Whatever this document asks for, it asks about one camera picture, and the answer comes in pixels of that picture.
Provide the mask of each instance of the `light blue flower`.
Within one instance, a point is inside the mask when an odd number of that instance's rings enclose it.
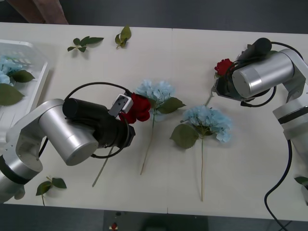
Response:
[[[0,83],[5,83],[13,86],[13,84],[10,81],[10,77],[8,77],[6,74],[4,74],[3,71],[0,71]]]
[[[166,81],[160,81],[159,83],[153,85],[150,80],[144,80],[136,89],[137,94],[155,100],[156,108],[161,106],[167,99],[169,99],[174,94],[174,92],[174,87]],[[154,113],[156,122],[162,121],[166,117],[164,114],[161,114],[159,111],[151,108],[151,119],[153,119]]]
[[[226,143],[229,142],[229,140],[231,139],[231,134],[226,130],[222,130],[217,134],[216,139],[220,142]]]
[[[150,80],[144,80],[136,89],[137,94],[155,100],[158,104],[162,104],[169,99],[174,92],[174,87],[166,81],[160,81],[153,85]]]
[[[232,121],[219,110],[210,109],[204,105],[186,110],[183,120],[194,126],[209,128],[221,142],[228,142],[231,138]]]
[[[21,64],[16,64],[12,59],[6,56],[0,58],[0,71],[8,74],[11,71],[19,71],[23,66]]]

